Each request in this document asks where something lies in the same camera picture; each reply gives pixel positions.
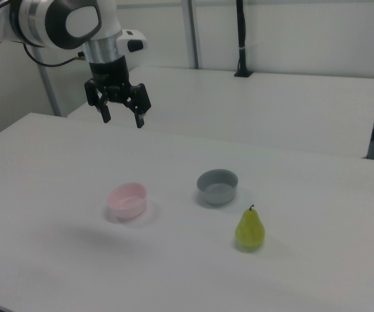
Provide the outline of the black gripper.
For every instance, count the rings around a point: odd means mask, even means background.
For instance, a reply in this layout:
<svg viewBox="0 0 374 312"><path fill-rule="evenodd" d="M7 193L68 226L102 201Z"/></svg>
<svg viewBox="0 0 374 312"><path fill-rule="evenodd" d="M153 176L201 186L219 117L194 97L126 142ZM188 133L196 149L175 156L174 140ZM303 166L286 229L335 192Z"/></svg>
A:
<svg viewBox="0 0 374 312"><path fill-rule="evenodd" d="M84 84L89 106L95 107L107 124L111 120L107 102L123 103L134 113L136 126L141 129L145 124L144 117L151 108L151 101L143 83L131 86L126 58L89 65L93 79Z"/></svg>

